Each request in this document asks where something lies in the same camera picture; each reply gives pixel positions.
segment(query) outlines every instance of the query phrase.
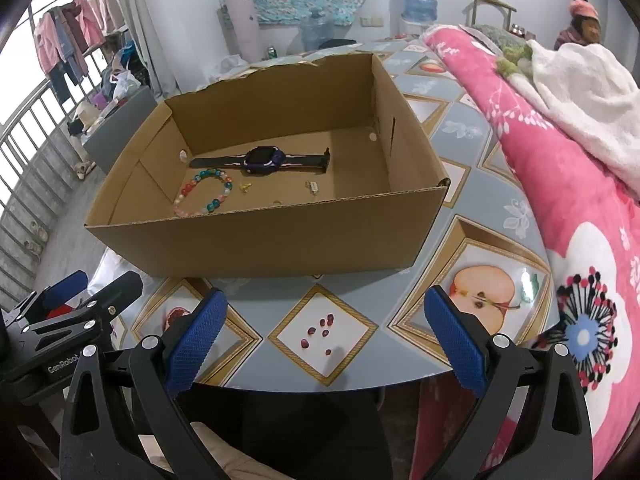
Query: pink jacket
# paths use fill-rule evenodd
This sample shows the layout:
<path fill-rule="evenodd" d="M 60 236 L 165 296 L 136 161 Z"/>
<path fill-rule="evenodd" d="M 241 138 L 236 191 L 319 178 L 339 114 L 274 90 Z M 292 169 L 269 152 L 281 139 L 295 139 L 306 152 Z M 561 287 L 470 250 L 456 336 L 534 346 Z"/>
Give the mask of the pink jacket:
<path fill-rule="evenodd" d="M 80 28 L 82 29 L 82 35 L 86 40 L 86 44 L 89 48 L 103 44 L 104 36 L 89 2 L 87 0 L 74 0 L 74 3 L 81 9 L 78 15 L 78 22 L 80 22 Z"/>
<path fill-rule="evenodd" d="M 58 52 L 62 50 L 56 33 L 56 25 L 48 12 L 44 13 L 33 31 L 33 40 L 42 71 L 48 74 L 60 62 Z"/>
<path fill-rule="evenodd" d="M 124 17 L 117 0 L 88 0 L 103 34 L 111 34 L 124 25 Z"/>

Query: metal railing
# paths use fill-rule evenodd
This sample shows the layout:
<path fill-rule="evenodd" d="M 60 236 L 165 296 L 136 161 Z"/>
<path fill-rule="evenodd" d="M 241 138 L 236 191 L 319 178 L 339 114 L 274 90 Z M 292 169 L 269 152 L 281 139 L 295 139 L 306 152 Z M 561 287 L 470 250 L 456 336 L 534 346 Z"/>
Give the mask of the metal railing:
<path fill-rule="evenodd" d="M 97 49 L 84 58 L 89 76 L 69 85 L 60 105 L 44 80 L 0 133 L 0 306 L 11 309 L 28 294 L 40 254 L 74 189 L 80 183 L 66 121 L 78 104 L 98 91 L 107 63 Z"/>

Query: blue gripper pad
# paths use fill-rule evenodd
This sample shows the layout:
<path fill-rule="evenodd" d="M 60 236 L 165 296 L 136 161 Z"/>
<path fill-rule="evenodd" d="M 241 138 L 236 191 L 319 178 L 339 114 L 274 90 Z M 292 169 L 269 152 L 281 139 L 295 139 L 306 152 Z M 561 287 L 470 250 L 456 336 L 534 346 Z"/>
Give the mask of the blue gripper pad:
<path fill-rule="evenodd" d="M 82 270 L 76 270 L 64 280 L 42 291 L 42 306 L 47 310 L 55 310 L 85 290 L 88 283 L 86 274 Z"/>
<path fill-rule="evenodd" d="M 435 287 L 431 287 L 425 293 L 424 315 L 433 333 L 449 359 L 460 385 L 473 390 L 479 399 L 484 395 L 487 386 L 485 357 L 458 316 L 452 312 L 452 308 L 456 306 L 449 298 L 443 297 Z"/>
<path fill-rule="evenodd" d="M 191 388 L 200 366 L 209 353 L 226 319 L 226 296 L 212 290 L 167 361 L 164 388 L 172 399 Z"/>

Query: open brown box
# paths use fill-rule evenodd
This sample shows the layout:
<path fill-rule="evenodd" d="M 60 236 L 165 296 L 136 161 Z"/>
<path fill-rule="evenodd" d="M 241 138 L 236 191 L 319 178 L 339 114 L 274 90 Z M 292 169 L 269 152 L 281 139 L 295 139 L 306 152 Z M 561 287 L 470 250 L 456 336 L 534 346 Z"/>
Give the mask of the open brown box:
<path fill-rule="evenodd" d="M 180 160 L 255 146 L 321 154 L 328 171 L 248 176 L 212 214 L 174 216 L 197 170 Z M 314 196 L 306 181 L 318 183 Z M 241 192 L 241 184 L 249 184 Z M 160 103 L 129 141 L 86 227 L 153 276 L 287 276 L 411 266 L 449 187 L 405 98 L 371 54 L 273 66 Z M 223 190 L 206 178 L 182 202 Z"/>

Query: watch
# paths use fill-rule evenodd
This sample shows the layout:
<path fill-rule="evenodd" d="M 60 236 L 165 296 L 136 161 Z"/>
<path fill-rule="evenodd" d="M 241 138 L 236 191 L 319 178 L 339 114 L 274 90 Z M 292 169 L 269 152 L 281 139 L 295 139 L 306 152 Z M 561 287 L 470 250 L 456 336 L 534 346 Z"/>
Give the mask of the watch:
<path fill-rule="evenodd" d="M 239 168 L 247 173 L 270 174 L 278 170 L 322 170 L 326 173 L 331 153 L 324 155 L 286 155 L 275 146 L 258 146 L 245 155 L 194 158 L 190 168 Z"/>

